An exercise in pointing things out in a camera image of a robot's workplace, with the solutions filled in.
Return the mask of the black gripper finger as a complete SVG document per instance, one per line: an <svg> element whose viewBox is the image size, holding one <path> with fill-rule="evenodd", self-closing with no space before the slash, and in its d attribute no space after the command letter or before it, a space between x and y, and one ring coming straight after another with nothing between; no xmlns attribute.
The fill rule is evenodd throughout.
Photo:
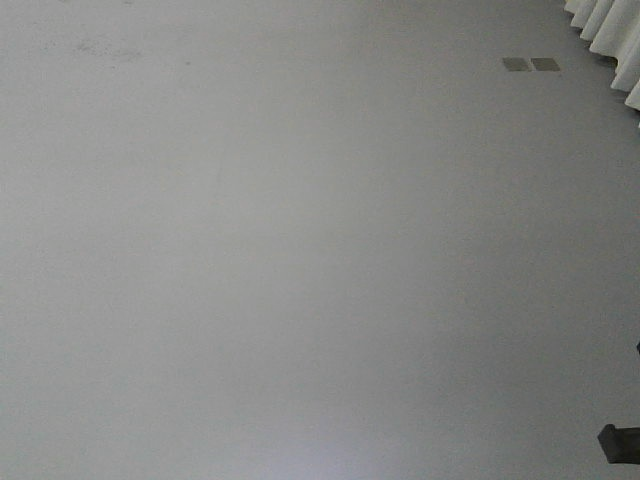
<svg viewBox="0 0 640 480"><path fill-rule="evenodd" d="M607 424L597 435L599 445L609 464L640 463L640 428L617 428Z"/></svg>

